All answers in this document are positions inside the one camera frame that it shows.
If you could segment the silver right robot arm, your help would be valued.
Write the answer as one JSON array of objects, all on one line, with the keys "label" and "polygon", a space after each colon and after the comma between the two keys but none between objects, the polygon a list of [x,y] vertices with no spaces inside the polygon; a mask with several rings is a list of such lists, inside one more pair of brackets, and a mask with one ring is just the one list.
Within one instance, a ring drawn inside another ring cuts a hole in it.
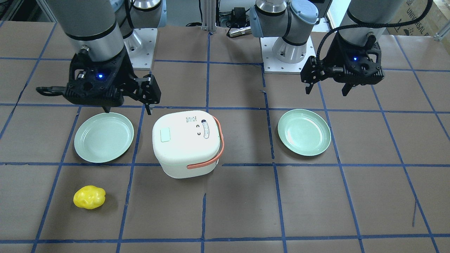
[{"label": "silver right robot arm", "polygon": [[66,86],[38,87],[43,96],[63,96],[72,104],[100,106],[108,113],[130,97],[147,114],[159,104],[161,90],[152,74],[135,75],[129,53],[139,28],[164,27],[164,0],[48,0],[50,9],[72,43],[75,54]]}]

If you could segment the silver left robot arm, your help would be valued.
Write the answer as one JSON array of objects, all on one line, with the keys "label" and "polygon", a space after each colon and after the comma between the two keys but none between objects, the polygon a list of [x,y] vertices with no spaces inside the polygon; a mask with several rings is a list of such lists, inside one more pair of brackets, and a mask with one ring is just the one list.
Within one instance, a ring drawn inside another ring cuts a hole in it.
[{"label": "silver left robot arm", "polygon": [[[254,37],[276,37],[273,53],[280,61],[294,64],[304,59],[313,26],[322,17],[326,0],[257,0],[249,10]],[[306,59],[300,77],[306,93],[327,78],[343,83],[342,95],[357,85],[375,85],[384,79],[378,37],[384,28],[404,27],[421,21],[433,4],[416,19],[393,24],[401,0],[352,0],[339,27],[321,40],[316,54]]]}]

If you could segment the green plate near left arm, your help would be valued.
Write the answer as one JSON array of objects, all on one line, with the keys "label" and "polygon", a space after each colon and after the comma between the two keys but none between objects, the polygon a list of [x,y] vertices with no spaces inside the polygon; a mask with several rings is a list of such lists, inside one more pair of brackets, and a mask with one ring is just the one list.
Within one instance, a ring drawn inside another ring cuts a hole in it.
[{"label": "green plate near left arm", "polygon": [[331,143],[327,122],[310,110],[294,109],[284,113],[277,132],[284,146],[302,156],[322,154]]}]

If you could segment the green plate near right arm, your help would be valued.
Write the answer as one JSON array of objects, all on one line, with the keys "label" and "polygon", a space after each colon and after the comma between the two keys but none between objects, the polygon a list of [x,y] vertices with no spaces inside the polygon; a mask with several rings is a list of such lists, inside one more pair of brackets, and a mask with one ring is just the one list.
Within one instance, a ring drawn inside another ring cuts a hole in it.
[{"label": "green plate near right arm", "polygon": [[134,139],[132,122],[119,113],[101,113],[90,117],[74,137],[77,155],[87,162],[103,163],[125,154]]}]

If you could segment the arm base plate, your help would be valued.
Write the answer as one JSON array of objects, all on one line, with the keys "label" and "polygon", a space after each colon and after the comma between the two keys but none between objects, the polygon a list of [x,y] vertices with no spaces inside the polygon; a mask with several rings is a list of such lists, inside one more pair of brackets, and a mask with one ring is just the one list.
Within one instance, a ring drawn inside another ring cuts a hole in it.
[{"label": "arm base plate", "polygon": [[157,28],[140,28],[124,39],[134,69],[151,70],[157,35]]},{"label": "arm base plate", "polygon": [[300,74],[308,57],[316,56],[311,37],[300,46],[281,37],[260,38],[260,44],[264,72],[269,74]]}]

